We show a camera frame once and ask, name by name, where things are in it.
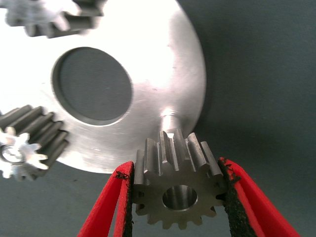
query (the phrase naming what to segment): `metal gear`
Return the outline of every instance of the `metal gear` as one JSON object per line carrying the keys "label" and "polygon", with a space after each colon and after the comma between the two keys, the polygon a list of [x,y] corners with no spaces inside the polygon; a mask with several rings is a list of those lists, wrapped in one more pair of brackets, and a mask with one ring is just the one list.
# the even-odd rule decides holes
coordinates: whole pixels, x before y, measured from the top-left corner
{"label": "metal gear", "polygon": [[7,8],[7,24],[24,26],[31,37],[76,34],[102,15],[95,0],[0,0],[0,6]]}
{"label": "metal gear", "polygon": [[43,176],[67,146],[63,123],[42,107],[24,106],[0,116],[0,170],[4,178]]}
{"label": "metal gear", "polygon": [[164,229],[178,223],[202,224],[201,216],[214,217],[214,206],[223,205],[220,195],[226,183],[206,142],[194,133],[187,139],[176,130],[172,138],[160,132],[160,142],[147,139],[145,151],[137,152],[133,202],[148,223],[162,220]]}

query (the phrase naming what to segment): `metal disc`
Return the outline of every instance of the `metal disc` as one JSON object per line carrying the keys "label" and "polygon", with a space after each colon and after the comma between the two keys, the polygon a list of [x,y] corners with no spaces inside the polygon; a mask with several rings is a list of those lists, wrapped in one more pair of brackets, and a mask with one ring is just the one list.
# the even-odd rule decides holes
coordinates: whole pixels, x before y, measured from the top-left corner
{"label": "metal disc", "polygon": [[[111,173],[136,160],[145,139],[157,139],[161,127],[172,126],[175,118],[187,136],[198,120],[206,82],[200,43],[177,1],[108,0],[103,10],[95,29],[47,39],[7,26],[5,9],[0,9],[0,109],[6,113],[30,104],[54,111],[70,133],[70,145],[58,161]],[[126,71],[132,91],[122,116],[95,123],[73,116],[57,99],[55,66],[66,52],[81,47],[106,52]]]}

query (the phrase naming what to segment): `plastic gear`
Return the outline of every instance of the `plastic gear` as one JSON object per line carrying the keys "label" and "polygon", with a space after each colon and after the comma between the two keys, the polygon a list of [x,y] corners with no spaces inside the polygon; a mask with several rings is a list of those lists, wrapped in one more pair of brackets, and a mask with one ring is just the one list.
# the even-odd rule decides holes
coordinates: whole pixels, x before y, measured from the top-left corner
{"label": "plastic gear", "polygon": [[160,132],[160,142],[147,139],[145,151],[138,151],[133,191],[136,213],[147,214],[149,224],[161,220],[164,229],[173,223],[185,229],[188,221],[201,225],[202,215],[216,215],[226,184],[207,143],[177,130],[172,138]]}
{"label": "plastic gear", "polygon": [[27,105],[0,115],[0,170],[4,178],[35,180],[43,176],[68,145],[63,122],[54,113]]}
{"label": "plastic gear", "polygon": [[91,17],[102,16],[94,2],[84,0],[0,0],[6,22],[24,26],[31,36],[71,35],[92,27]]}
{"label": "plastic gear", "polygon": [[0,170],[4,178],[14,175],[17,180],[23,180],[24,177],[34,180],[32,173],[36,173],[37,169],[48,169],[47,165],[40,162],[48,157],[38,154],[36,151],[40,149],[40,144],[29,144],[29,138],[28,133],[16,136],[13,127],[8,127],[5,133],[0,129]]}
{"label": "plastic gear", "polygon": [[49,38],[54,36],[54,26],[60,31],[71,29],[64,13],[73,16],[81,14],[80,7],[72,0],[26,0],[27,12],[25,30],[29,36],[36,36],[37,30]]}

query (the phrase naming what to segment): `planetary gear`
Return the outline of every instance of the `planetary gear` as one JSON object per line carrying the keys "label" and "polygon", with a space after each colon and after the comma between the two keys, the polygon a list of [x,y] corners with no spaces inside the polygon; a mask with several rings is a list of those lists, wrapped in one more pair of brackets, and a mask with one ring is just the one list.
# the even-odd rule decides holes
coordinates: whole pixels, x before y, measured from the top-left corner
{"label": "planetary gear", "polygon": [[0,116],[0,170],[4,178],[35,180],[66,148],[68,133],[54,113],[27,105]]}
{"label": "planetary gear", "polygon": [[214,217],[214,206],[223,205],[226,192],[223,174],[206,142],[194,133],[160,132],[160,142],[147,139],[145,150],[137,152],[133,202],[138,215],[148,215],[148,223],[162,221],[164,229],[177,223],[202,224],[201,216]]}
{"label": "planetary gear", "polygon": [[102,16],[96,0],[0,0],[0,6],[7,8],[7,24],[24,26],[31,37],[77,34]]}

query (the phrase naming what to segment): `gear teeth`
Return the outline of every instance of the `gear teeth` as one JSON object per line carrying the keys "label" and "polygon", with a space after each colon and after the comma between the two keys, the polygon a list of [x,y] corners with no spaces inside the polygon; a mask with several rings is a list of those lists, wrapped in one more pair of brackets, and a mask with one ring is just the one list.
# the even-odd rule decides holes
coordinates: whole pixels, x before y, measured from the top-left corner
{"label": "gear teeth", "polygon": [[0,152],[4,178],[13,175],[21,181],[43,176],[68,145],[68,133],[61,130],[63,123],[52,120],[54,113],[43,115],[42,112],[42,107],[24,106],[0,116],[0,129],[6,131],[0,132],[0,148],[12,146],[6,153]]}
{"label": "gear teeth", "polygon": [[26,105],[22,108],[14,109],[6,113],[5,115],[0,116],[0,128],[2,128],[2,130],[5,130],[10,125],[10,123],[12,123],[12,121],[16,121],[18,118],[20,118],[30,110],[32,110],[32,107]]}
{"label": "gear teeth", "polygon": [[182,132],[159,133],[159,142],[147,139],[137,152],[133,202],[138,215],[148,214],[148,223],[159,220],[169,229],[177,223],[202,224],[201,216],[214,217],[213,206],[223,205],[217,195],[226,192],[223,174],[207,143],[194,133],[184,139]]}

